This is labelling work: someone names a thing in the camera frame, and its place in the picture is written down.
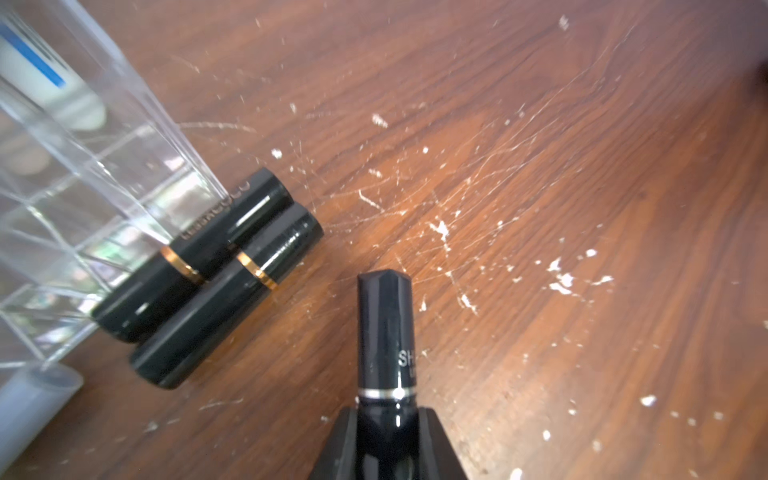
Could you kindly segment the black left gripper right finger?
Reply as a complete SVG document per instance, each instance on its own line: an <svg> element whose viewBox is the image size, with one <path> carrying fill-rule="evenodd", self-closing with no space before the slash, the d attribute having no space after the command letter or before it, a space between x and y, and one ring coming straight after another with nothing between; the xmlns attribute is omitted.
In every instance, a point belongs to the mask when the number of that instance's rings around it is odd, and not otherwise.
<svg viewBox="0 0 768 480"><path fill-rule="evenodd" d="M418 411L418 465L420 479L468 479L439 417L426 407Z"/></svg>

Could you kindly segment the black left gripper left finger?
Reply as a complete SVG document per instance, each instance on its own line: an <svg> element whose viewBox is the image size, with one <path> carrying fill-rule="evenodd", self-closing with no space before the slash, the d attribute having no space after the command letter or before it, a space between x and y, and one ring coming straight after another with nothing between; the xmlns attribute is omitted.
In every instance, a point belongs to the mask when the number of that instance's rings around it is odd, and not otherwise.
<svg viewBox="0 0 768 480"><path fill-rule="evenodd" d="M355 480L357 459L357 410L345 407L312 468L309 480Z"/></svg>

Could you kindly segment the black silver lipstick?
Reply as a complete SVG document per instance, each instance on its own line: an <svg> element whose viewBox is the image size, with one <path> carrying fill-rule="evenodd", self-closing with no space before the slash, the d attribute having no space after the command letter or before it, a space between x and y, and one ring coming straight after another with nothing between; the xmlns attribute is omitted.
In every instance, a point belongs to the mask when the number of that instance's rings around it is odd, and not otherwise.
<svg viewBox="0 0 768 480"><path fill-rule="evenodd" d="M412 282L392 269L358 276L359 479L418 477Z"/></svg>

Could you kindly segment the white lip balm tube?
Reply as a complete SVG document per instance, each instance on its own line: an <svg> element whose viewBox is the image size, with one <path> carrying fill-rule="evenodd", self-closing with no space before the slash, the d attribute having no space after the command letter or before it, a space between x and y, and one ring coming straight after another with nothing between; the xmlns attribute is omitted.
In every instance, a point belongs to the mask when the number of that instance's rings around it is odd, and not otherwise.
<svg viewBox="0 0 768 480"><path fill-rule="evenodd" d="M1 15L1 77L69 130L95 131L106 124L101 98L11 12Z"/></svg>

